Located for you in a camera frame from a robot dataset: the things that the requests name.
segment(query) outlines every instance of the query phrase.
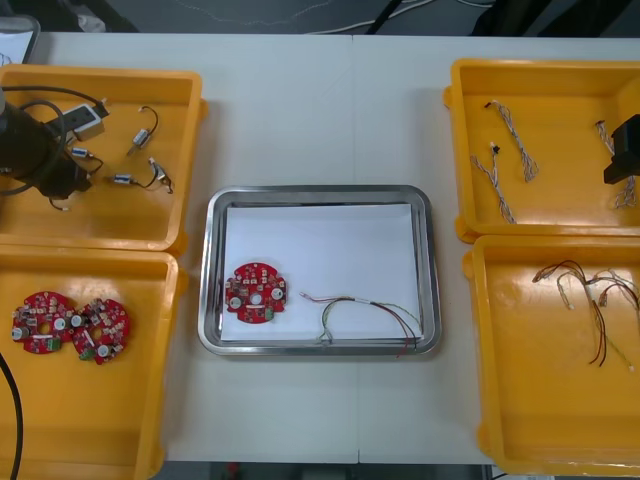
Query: yellow plastic tray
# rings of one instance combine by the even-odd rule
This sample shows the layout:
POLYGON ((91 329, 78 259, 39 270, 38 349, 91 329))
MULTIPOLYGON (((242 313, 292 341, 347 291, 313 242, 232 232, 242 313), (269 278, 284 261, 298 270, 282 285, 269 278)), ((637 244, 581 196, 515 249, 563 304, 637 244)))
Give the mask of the yellow plastic tray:
MULTIPOLYGON (((162 466, 164 369, 186 287, 167 253, 4 246, 0 249, 0 350, 24 409, 20 478, 142 480, 162 466), (33 355, 11 340, 11 313, 28 295, 60 292, 83 306, 95 297, 121 302, 132 319, 127 348, 98 366, 72 344, 33 355)), ((8 478, 15 414, 0 381, 0 478, 8 478)))
POLYGON ((486 234, 640 235, 640 202, 614 208, 624 182, 604 184, 611 159, 594 127, 605 120, 611 134, 638 113, 640 63, 462 59, 451 77, 444 101, 453 126, 456 230, 463 241, 486 234), (494 99, 511 110, 540 167, 530 183, 502 118, 494 107, 484 108, 494 99), (499 182, 517 225, 501 217, 488 178, 470 162, 475 154, 490 166, 490 142, 501 148, 499 182))
POLYGON ((621 294, 611 293, 602 308, 607 334, 635 373, 611 348, 602 367, 589 365, 597 337, 581 285, 563 282, 575 305, 569 310, 556 276, 531 281, 566 259, 587 276, 613 268, 640 281, 638 239, 484 236, 464 257, 478 334, 479 446, 514 474, 638 476, 638 322, 621 294))
MULTIPOLYGON (((107 99, 111 114, 104 119, 105 132, 76 146, 88 148, 105 161, 87 192, 74 193, 54 210, 35 188, 0 199, 0 244, 49 245, 128 250, 171 250, 183 253, 184 213, 189 199, 191 168, 198 124, 206 112, 201 102, 201 80, 196 73, 154 70, 115 70, 37 65, 9 65, 0 69, 0 85, 48 85, 72 88, 107 99), (160 123, 151 141, 131 157, 126 153, 141 128, 153 126, 151 112, 138 112, 141 105, 157 110, 160 123), (164 189, 145 191, 115 185, 106 177, 131 173, 141 182, 151 177, 148 157, 154 157, 175 182, 175 193, 164 189)), ((10 92, 7 100, 20 105, 44 98, 63 111, 83 99, 50 92, 10 92)), ((29 112, 48 121, 54 113, 47 107, 29 112)), ((2 179, 0 188, 20 185, 2 179)))

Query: cable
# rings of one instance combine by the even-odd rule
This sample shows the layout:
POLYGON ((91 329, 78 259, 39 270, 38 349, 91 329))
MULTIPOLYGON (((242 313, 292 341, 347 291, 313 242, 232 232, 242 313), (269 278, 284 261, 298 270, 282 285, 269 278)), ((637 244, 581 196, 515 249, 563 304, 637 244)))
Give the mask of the cable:
POLYGON ((382 27, 382 25, 384 25, 385 22, 389 20, 389 15, 391 15, 395 11, 395 9, 398 8, 398 5, 400 5, 401 1, 402 0, 390 0, 389 3, 387 3, 386 7, 382 9, 380 15, 378 15, 378 17, 375 19, 373 25, 371 25, 365 32, 365 35, 375 35, 376 33, 378 33, 380 27, 382 27))
POLYGON ((16 409, 16 452, 13 457, 13 467, 11 468, 10 480, 16 480, 18 478, 18 471, 20 470, 20 461, 22 460, 22 444, 24 434, 24 424, 22 419, 22 403, 20 402, 20 392, 18 391, 18 385, 16 384, 11 369, 5 361, 4 357, 0 353, 0 370, 4 373, 11 390, 11 396, 13 397, 13 403, 16 409))
POLYGON ((463 5, 468 5, 469 7, 477 7, 477 8, 491 8, 493 7, 493 4, 496 3, 496 2, 474 3, 474 2, 468 2, 467 0, 456 0, 456 2, 461 3, 463 5))
POLYGON ((60 125, 60 131, 62 132, 62 134, 60 135, 60 140, 58 141, 58 146, 56 147, 56 149, 54 150, 53 154, 51 155, 51 157, 49 158, 49 160, 44 164, 43 167, 39 168, 39 171, 37 172, 36 175, 33 176, 33 179, 31 180, 31 182, 29 183, 25 183, 24 185, 18 187, 18 188, 14 188, 11 190, 0 190, 0 196, 12 196, 12 195, 17 195, 19 193, 25 192, 27 190, 29 190, 31 187, 35 186, 36 183, 38 183, 40 180, 42 180, 44 177, 46 177, 51 170, 53 170, 53 167, 55 166, 55 164, 58 162, 58 158, 60 158, 60 155, 62 155, 62 152, 64 150, 65 144, 66 144, 66 133, 67 133, 67 129, 65 126, 65 121, 64 121, 64 116, 62 114, 62 111, 56 107, 53 103, 47 101, 47 100, 33 100, 29 103, 25 103, 24 105, 20 106, 21 110, 25 110, 29 107, 33 107, 35 105, 45 105, 49 108, 51 108, 54 112, 56 112, 56 114, 58 115, 58 123, 60 125))
MULTIPOLYGON (((421 2, 412 2, 411 5, 409 5, 408 7, 402 8, 402 9, 398 10, 397 12, 393 12, 391 15, 389 15, 388 20, 391 20, 392 18, 395 18, 395 17, 397 17, 399 15, 402 15, 403 13, 410 12, 414 8, 420 8, 420 7, 424 7, 425 5, 429 5, 430 3, 433 3, 435 1, 436 0, 422 0, 421 2)), ((353 30, 354 28, 366 27, 367 25, 373 25, 374 22, 375 22, 375 20, 367 20, 365 22, 354 23, 353 25, 349 25, 349 26, 346 26, 346 27, 340 27, 340 28, 334 28, 332 30, 321 30, 321 31, 318 31, 318 32, 309 32, 309 33, 307 33, 307 35, 326 35, 326 34, 329 34, 329 33, 347 32, 349 30, 353 30)))
POLYGON ((160 117, 158 117, 158 112, 156 112, 149 105, 143 105, 138 109, 139 112, 143 112, 145 110, 151 111, 151 113, 153 113, 155 115, 155 117, 156 117, 156 123, 154 123, 153 127, 151 128, 151 130, 149 130, 149 136, 151 136, 151 135, 153 135, 153 132, 156 131, 156 128, 158 128, 158 122, 160 121, 160 117))
POLYGON ((91 95, 87 95, 86 93, 78 92, 77 90, 72 90, 70 88, 63 87, 49 87, 47 85, 16 85, 16 86, 0 86, 2 90, 5 92, 58 92, 58 93, 66 93, 68 95, 75 95, 76 97, 84 98, 85 100, 89 100, 94 104, 96 109, 100 110, 100 112, 106 112, 104 104, 92 97, 91 95))
POLYGON ((416 320, 416 322, 418 323, 418 327, 420 328, 420 321, 413 315, 411 314, 408 310, 404 309, 403 307, 393 304, 393 303, 381 303, 381 302, 375 302, 375 301, 370 301, 370 300, 364 300, 361 298, 356 298, 356 297, 349 297, 349 296, 340 296, 340 297, 312 297, 311 295, 304 293, 304 292, 300 292, 300 296, 302 298, 305 298, 313 303, 326 303, 327 306, 324 308, 324 310, 322 311, 322 334, 318 337, 318 340, 322 340, 323 337, 327 337, 329 339, 329 342, 333 341, 333 335, 331 334, 331 331, 329 330, 329 327, 327 326, 327 323, 329 321, 329 313, 331 312, 331 310, 333 309, 333 307, 339 303, 339 302, 357 302, 357 303, 364 303, 364 304, 369 304, 369 305, 373 305, 376 308, 379 308, 381 310, 384 310, 385 312, 387 312, 389 315, 393 316, 393 318, 396 319, 396 321, 398 322, 398 324, 400 325, 400 328, 402 328, 402 331, 404 332, 405 335, 405 343, 404 343, 404 347, 402 349, 402 351, 397 355, 397 357, 403 355, 404 353, 406 353, 407 348, 409 347, 409 333, 411 333, 411 336, 413 337, 413 341, 414 341, 414 345, 415 348, 418 348, 418 337, 416 336, 415 332, 413 331, 413 329, 407 325, 407 322, 404 321, 404 319, 398 315, 396 312, 394 312, 393 310, 391 310, 389 307, 395 307, 398 308, 404 312, 406 312, 408 315, 410 315, 414 320, 416 320))

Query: red circuit board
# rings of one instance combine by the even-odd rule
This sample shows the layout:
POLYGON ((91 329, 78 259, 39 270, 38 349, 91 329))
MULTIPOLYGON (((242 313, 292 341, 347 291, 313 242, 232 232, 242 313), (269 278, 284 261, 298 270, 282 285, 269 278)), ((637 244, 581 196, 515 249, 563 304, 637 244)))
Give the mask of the red circuit board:
POLYGON ((38 292, 27 297, 24 305, 13 312, 12 338, 22 343, 27 352, 57 352, 71 340, 71 317, 75 310, 71 301, 55 292, 38 292))
POLYGON ((102 365, 124 350, 131 319, 120 303, 96 298, 85 305, 80 316, 82 325, 73 332, 80 360, 95 360, 102 365))
POLYGON ((224 284, 227 311, 245 323, 265 323, 284 312, 287 283, 266 263, 247 263, 224 284))

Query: white table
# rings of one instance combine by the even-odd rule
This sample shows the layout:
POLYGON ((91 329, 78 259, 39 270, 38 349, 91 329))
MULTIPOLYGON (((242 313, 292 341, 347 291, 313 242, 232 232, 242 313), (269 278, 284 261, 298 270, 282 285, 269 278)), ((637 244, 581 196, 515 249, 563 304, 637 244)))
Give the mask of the white table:
POLYGON ((640 60, 638 40, 43 34, 33 61, 188 69, 202 126, 181 259, 192 282, 168 368, 169 460, 489 463, 442 89, 460 57, 640 60), (205 205, 225 185, 408 183, 433 204, 435 356, 222 358, 196 334, 205 205))

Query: black object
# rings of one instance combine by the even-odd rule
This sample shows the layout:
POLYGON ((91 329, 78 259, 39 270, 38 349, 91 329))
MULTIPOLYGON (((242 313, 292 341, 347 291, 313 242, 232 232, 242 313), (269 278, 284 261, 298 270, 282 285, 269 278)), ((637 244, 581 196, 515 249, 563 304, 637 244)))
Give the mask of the black object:
POLYGON ((369 27, 369 29, 365 32, 365 35, 375 35, 380 30, 380 27, 384 25, 384 23, 389 20, 389 15, 391 15, 398 5, 402 3, 402 0, 391 0, 387 3, 387 6, 384 7, 384 10, 380 12, 378 18, 376 18, 375 22, 369 27))
POLYGON ((22 402, 20 402, 20 392, 18 391, 18 385, 16 384, 11 369, 5 361, 4 357, 0 353, 0 370, 4 374, 4 378, 9 384, 11 390, 11 396, 13 397, 13 404, 16 410, 16 451, 13 457, 13 467, 11 468, 10 480, 16 480, 18 478, 18 471, 20 470, 20 461, 22 460, 22 443, 24 434, 24 425, 22 419, 22 402))
POLYGON ((604 183, 614 184, 640 175, 640 115, 636 114, 613 132, 611 165, 604 170, 604 183))
MULTIPOLYGON (((522 36, 550 3, 551 0, 496 0, 478 17, 471 35, 522 36)), ((631 0, 577 0, 538 36, 599 37, 629 3, 631 0)))
POLYGON ((120 15, 106 0, 8 0, 15 14, 30 15, 45 32, 81 32, 73 6, 86 6, 102 20, 109 32, 137 33, 133 23, 120 15))
POLYGON ((0 191, 0 195, 17 195, 36 187, 46 197, 64 199, 75 190, 91 187, 87 171, 65 151, 65 141, 64 119, 55 105, 46 100, 34 100, 21 108, 6 103, 0 113, 0 174, 24 185, 0 191), (24 111, 34 105, 46 105, 58 115, 64 134, 57 141, 41 122, 24 111))

